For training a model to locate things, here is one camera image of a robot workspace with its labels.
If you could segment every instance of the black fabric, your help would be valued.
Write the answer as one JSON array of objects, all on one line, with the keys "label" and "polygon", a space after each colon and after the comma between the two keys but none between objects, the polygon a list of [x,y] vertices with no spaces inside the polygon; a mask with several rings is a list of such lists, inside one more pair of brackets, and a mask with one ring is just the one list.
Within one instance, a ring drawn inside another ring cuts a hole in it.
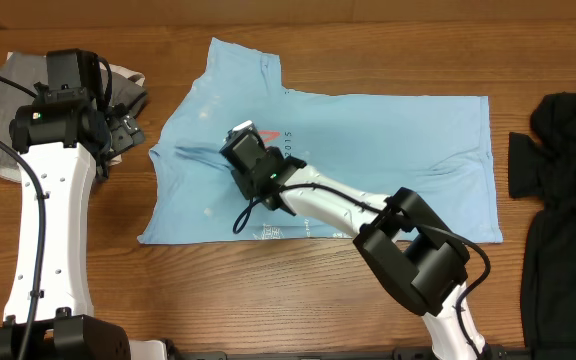
[{"label": "black fabric", "polygon": [[524,258],[521,315],[536,360],[576,359],[576,94],[544,97],[530,119],[541,140],[510,134],[514,198],[537,196]]}]

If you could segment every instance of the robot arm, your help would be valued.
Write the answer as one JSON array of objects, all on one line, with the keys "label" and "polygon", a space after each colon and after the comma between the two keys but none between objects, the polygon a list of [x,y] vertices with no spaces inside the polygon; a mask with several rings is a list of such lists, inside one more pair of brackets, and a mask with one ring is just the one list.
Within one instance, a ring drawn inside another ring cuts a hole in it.
[{"label": "robot arm", "polygon": [[[438,359],[477,359],[456,310],[466,289],[469,253],[444,236],[450,230],[417,194],[403,188],[394,196],[370,194],[329,179],[301,160],[284,159],[279,150],[265,148],[250,121],[229,133],[221,153],[233,165],[232,175],[247,199],[264,199],[270,210],[317,218],[354,237],[386,291],[422,317]],[[402,252],[395,242],[414,224],[424,226],[417,227],[419,236]],[[478,353],[486,352],[465,301],[462,319]]]}]

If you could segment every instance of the white arm segment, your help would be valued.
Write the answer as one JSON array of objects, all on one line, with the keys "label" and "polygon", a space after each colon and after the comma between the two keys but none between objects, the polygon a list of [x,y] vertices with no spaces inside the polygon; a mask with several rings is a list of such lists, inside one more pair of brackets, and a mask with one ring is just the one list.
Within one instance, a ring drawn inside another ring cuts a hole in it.
[{"label": "white arm segment", "polygon": [[[383,209],[387,195],[370,194],[353,189],[319,173],[313,166],[297,170],[284,184],[285,186],[316,183],[339,190],[374,208]],[[332,225],[351,237],[359,234],[363,224],[371,223],[376,214],[364,211],[359,206],[322,189],[294,189],[281,193],[281,198],[295,214],[310,216]],[[466,289],[466,284],[456,287],[443,303],[443,310],[438,316],[429,313],[422,316],[432,338],[433,353],[439,360],[476,360],[474,351],[470,348],[461,332],[455,310],[457,298]],[[484,337],[477,332],[475,323],[466,300],[462,303],[462,318],[470,338],[474,340],[479,352],[485,345]]]},{"label": "white arm segment", "polygon": [[[87,212],[95,160],[81,145],[63,143],[34,145],[21,156],[37,174],[46,199],[46,245],[41,276],[43,298],[35,320],[53,319],[57,309],[68,307],[72,315],[93,316],[86,278]],[[14,315],[17,324],[28,317],[32,289],[39,212],[35,188],[21,169],[21,231],[17,270],[4,320]]]}]

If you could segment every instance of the red logo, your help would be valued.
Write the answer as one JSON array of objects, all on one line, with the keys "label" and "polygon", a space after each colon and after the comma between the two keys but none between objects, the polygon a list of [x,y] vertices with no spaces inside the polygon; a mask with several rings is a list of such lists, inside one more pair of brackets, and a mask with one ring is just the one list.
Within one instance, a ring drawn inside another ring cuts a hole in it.
[{"label": "red logo", "polygon": [[264,141],[264,144],[268,144],[278,138],[281,133],[279,131],[261,130],[259,131],[259,135],[261,135],[261,140]]}]

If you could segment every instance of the folded t-shirt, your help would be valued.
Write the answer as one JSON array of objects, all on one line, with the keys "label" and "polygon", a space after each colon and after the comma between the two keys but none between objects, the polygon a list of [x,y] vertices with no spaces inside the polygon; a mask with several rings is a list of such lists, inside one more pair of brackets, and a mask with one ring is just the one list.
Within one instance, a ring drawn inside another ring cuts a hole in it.
[{"label": "folded t-shirt", "polygon": [[454,232],[502,241],[486,97],[304,93],[282,86],[278,56],[213,39],[206,72],[150,150],[158,199],[140,242],[344,236],[316,219],[263,206],[233,234],[248,201],[219,149],[228,130],[246,120],[267,146],[332,179],[371,193],[410,188]]}]

